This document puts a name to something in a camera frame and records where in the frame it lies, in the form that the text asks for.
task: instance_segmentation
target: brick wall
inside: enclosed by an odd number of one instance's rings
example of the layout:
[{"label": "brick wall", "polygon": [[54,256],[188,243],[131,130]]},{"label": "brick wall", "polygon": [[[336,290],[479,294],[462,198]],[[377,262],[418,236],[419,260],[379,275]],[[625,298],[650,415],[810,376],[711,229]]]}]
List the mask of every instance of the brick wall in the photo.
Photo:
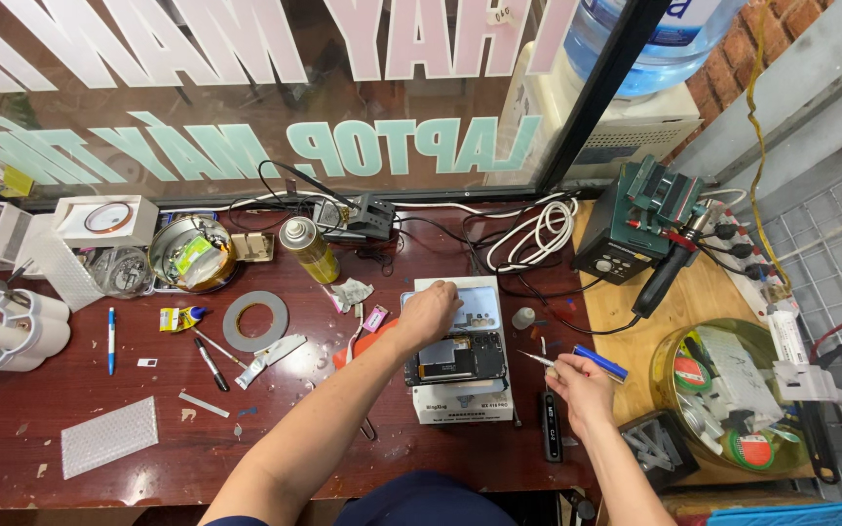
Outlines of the brick wall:
[{"label": "brick wall", "polygon": [[[763,69],[785,53],[834,0],[769,0],[765,19],[765,58]],[[714,48],[697,73],[688,78],[688,89],[704,123],[665,157],[667,164],[710,126],[746,90],[752,64],[756,60],[759,6],[746,4],[732,20],[729,33]]]}]

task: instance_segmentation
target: yellow extension cord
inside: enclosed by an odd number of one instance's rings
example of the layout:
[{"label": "yellow extension cord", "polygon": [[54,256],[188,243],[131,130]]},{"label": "yellow extension cord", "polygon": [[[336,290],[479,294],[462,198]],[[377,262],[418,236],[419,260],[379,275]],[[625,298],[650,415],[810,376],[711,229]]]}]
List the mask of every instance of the yellow extension cord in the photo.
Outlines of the yellow extension cord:
[{"label": "yellow extension cord", "polygon": [[746,117],[756,128],[756,137],[759,138],[759,149],[762,152],[762,159],[759,161],[759,169],[756,170],[756,178],[752,180],[752,186],[749,187],[749,201],[752,203],[752,214],[756,217],[756,230],[759,232],[759,239],[763,241],[765,251],[769,257],[772,258],[772,264],[775,265],[778,275],[781,276],[782,281],[785,282],[785,293],[791,293],[791,280],[785,270],[781,268],[781,263],[778,262],[778,257],[775,256],[775,251],[772,250],[772,245],[769,244],[763,229],[763,221],[759,216],[759,205],[756,204],[756,187],[759,186],[759,179],[763,177],[763,168],[765,167],[765,139],[763,138],[763,128],[759,125],[756,119],[756,103],[752,100],[752,95],[756,90],[756,78],[759,78],[760,69],[762,68],[763,55],[765,54],[765,18],[769,10],[769,0],[763,2],[759,9],[759,23],[756,35],[756,61],[752,64],[752,74],[749,76],[749,86],[746,88],[746,103],[749,106],[749,114]]}]

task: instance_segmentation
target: person's arm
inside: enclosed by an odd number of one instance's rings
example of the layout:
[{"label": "person's arm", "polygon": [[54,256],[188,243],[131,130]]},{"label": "person's arm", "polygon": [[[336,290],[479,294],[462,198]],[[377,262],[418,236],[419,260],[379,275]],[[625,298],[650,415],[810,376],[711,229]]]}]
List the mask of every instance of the person's arm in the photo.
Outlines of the person's arm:
[{"label": "person's arm", "polygon": [[247,516],[269,526],[294,525],[388,380],[408,357],[447,333],[462,304],[457,286],[443,281],[408,299],[397,326],[321,382],[242,457],[200,524]]},{"label": "person's arm", "polygon": [[567,418],[587,448],[613,524],[673,526],[615,425],[609,376],[589,359],[572,354],[558,356],[554,369],[559,379],[545,380],[567,402]]}]

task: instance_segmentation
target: water bottle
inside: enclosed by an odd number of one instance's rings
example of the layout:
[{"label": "water bottle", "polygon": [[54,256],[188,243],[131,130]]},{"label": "water bottle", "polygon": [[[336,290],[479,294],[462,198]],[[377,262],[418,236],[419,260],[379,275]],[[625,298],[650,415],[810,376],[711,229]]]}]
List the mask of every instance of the water bottle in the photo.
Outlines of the water bottle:
[{"label": "water bottle", "polygon": [[[651,94],[687,80],[730,30],[746,0],[672,0],[622,81],[620,95]],[[626,0],[580,0],[564,50],[577,75],[591,75]]]}]

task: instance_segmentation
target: person's hand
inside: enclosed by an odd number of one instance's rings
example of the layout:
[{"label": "person's hand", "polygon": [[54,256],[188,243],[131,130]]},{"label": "person's hand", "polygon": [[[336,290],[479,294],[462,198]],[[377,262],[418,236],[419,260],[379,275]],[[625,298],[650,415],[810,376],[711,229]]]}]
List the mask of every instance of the person's hand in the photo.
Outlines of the person's hand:
[{"label": "person's hand", "polygon": [[612,426],[613,381],[593,361],[573,354],[561,354],[554,362],[559,378],[545,376],[549,388],[567,402],[571,429],[584,442],[593,426]]},{"label": "person's hand", "polygon": [[441,280],[408,298],[395,327],[406,352],[417,352],[447,334],[462,305],[457,286]]}]

